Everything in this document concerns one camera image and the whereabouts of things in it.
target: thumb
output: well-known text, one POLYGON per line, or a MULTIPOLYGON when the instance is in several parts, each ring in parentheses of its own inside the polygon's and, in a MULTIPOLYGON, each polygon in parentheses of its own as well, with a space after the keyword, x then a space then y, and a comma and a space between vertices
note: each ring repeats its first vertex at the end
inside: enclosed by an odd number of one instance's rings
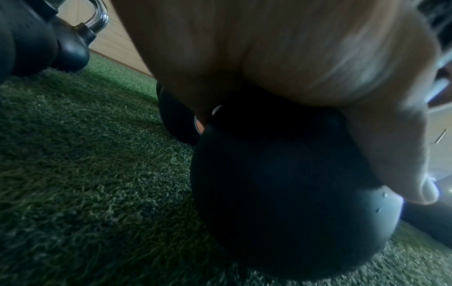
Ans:
POLYGON ((348 130, 383 184, 416 204, 432 204, 439 190, 428 176, 427 108, 391 110, 351 108, 343 111, 348 130))

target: human hand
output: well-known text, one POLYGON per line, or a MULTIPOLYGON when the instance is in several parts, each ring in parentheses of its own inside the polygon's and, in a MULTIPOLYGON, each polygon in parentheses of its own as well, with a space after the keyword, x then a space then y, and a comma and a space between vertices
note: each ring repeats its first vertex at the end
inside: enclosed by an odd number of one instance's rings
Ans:
POLYGON ((405 0, 113 0, 152 74, 206 123, 254 85, 342 111, 377 177, 430 204, 426 96, 439 45, 405 0))

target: black kettlebell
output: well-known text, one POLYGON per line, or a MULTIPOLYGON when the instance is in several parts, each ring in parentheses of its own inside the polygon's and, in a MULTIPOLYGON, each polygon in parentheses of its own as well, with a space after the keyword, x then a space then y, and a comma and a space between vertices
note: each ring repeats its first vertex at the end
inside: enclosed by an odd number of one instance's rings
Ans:
MULTIPOLYGON (((0 13, 14 39, 13 75, 31 75, 46 69, 57 56, 58 44, 48 21, 58 10, 44 0, 3 0, 0 13)), ((10 45, 0 42, 1 46, 10 45)))
POLYGON ((11 29, 3 14, 0 13, 0 84, 9 76, 14 68, 16 48, 11 29))
POLYGON ((375 177, 342 114, 244 90, 206 127, 191 164, 207 229, 240 264, 296 280, 368 262, 403 199, 375 177))
POLYGON ((72 26, 57 16, 50 20, 58 41, 58 54, 51 67, 65 72, 77 72, 88 64, 89 45, 108 23, 105 4, 101 0, 89 1, 94 5, 95 13, 86 23, 72 26))
POLYGON ((161 85, 157 86, 159 112, 163 125, 179 141, 196 145, 201 137, 193 111, 178 101, 161 85))

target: fingernail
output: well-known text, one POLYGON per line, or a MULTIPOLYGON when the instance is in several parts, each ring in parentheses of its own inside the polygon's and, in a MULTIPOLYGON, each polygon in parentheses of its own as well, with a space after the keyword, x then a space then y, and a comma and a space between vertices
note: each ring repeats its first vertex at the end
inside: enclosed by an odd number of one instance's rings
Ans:
POLYGON ((433 204, 439 199, 439 189, 430 177, 424 182, 422 194, 427 204, 433 204))

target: grass floor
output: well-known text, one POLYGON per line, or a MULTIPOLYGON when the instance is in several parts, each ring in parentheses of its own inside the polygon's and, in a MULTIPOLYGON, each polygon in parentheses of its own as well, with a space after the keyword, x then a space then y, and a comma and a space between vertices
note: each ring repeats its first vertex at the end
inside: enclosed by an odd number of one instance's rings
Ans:
POLYGON ((0 285, 452 285, 452 250, 405 223, 347 276, 239 271, 197 217, 193 149, 165 131, 154 88, 97 56, 0 87, 0 285))

